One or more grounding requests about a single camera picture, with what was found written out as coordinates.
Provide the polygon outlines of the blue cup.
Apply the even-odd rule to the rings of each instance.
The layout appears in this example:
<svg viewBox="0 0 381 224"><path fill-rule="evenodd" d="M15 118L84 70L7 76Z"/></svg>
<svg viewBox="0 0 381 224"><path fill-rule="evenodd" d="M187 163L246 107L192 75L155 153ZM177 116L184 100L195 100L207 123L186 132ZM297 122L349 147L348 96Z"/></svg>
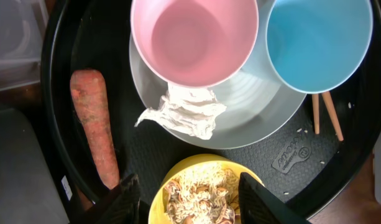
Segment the blue cup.
<svg viewBox="0 0 381 224"><path fill-rule="evenodd" d="M286 0L274 4L267 47L279 79L302 93L342 85L372 39L369 0Z"/></svg>

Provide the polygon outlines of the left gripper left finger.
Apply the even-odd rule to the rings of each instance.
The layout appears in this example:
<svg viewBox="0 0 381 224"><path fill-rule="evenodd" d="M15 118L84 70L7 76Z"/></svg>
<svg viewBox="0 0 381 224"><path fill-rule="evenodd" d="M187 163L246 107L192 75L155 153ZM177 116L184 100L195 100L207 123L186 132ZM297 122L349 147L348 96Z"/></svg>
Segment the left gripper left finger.
<svg viewBox="0 0 381 224"><path fill-rule="evenodd" d="M137 224L139 223L140 184L131 174L95 203L74 224Z"/></svg>

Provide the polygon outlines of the yellow bowl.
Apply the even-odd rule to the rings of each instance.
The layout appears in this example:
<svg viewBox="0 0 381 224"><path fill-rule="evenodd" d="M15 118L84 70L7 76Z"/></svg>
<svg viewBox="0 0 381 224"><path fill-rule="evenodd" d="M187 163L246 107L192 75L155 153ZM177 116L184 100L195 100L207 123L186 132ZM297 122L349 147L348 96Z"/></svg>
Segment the yellow bowl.
<svg viewBox="0 0 381 224"><path fill-rule="evenodd" d="M253 171L222 156L214 154L198 154L195 156L190 156L175 164L166 174L160 189L152 201L149 212L149 223L172 223L169 220L169 217L165 215L168 203L168 190L165 190L165 186L169 181L176 178L179 174L189 168L212 163L217 163L222 165L223 168L231 169L237 177L239 177L242 172L246 172L250 174L262 186L265 186L261 179Z"/></svg>

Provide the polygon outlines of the white tissue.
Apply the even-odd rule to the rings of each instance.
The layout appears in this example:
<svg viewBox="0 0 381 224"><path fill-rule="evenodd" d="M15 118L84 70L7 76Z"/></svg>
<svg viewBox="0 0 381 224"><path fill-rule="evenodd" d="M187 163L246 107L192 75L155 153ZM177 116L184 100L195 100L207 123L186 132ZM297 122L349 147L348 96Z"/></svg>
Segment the white tissue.
<svg viewBox="0 0 381 224"><path fill-rule="evenodd" d="M158 109L147 108L135 126L144 120L155 121L164 128L209 140L216 128L216 118L227 106L220 103L207 88L185 88L169 84L161 96Z"/></svg>

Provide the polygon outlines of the orange carrot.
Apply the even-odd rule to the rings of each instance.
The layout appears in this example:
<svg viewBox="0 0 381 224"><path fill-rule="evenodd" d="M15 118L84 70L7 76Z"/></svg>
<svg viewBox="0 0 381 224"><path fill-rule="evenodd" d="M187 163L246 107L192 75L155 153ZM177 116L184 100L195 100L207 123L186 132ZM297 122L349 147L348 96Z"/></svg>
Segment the orange carrot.
<svg viewBox="0 0 381 224"><path fill-rule="evenodd" d="M107 188L113 189L119 184L120 176L105 79L97 70L77 70L70 79L70 92L99 177Z"/></svg>

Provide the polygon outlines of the pink cup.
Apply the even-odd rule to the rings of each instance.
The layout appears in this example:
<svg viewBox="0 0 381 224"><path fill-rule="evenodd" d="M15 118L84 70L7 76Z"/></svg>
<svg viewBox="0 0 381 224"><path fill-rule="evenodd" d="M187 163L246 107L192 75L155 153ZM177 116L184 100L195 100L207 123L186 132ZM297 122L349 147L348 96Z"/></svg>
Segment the pink cup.
<svg viewBox="0 0 381 224"><path fill-rule="evenodd" d="M151 71L187 88L215 86L252 52L259 28L256 0L133 0L131 33Z"/></svg>

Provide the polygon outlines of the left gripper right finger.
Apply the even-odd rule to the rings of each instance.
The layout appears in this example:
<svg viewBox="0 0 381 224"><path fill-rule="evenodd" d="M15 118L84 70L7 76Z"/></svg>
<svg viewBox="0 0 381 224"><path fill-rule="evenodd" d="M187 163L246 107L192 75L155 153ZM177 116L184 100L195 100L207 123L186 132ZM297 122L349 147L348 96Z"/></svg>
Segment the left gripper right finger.
<svg viewBox="0 0 381 224"><path fill-rule="evenodd" d="M246 172L238 189L242 224L310 224Z"/></svg>

